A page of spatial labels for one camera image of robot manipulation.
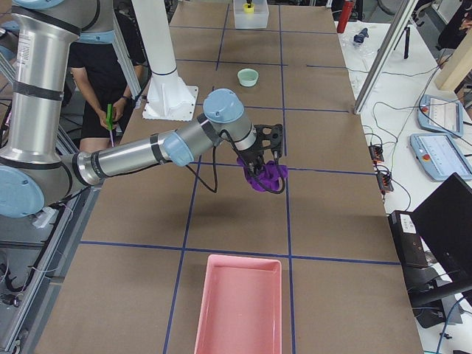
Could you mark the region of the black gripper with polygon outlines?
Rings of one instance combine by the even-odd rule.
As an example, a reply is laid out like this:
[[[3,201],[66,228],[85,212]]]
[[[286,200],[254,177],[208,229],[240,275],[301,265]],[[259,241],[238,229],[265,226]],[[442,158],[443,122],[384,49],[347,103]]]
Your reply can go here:
[[[265,163],[264,149],[252,146],[245,150],[237,152],[240,163],[246,167],[247,173],[250,177],[257,177],[257,167],[262,167]]]

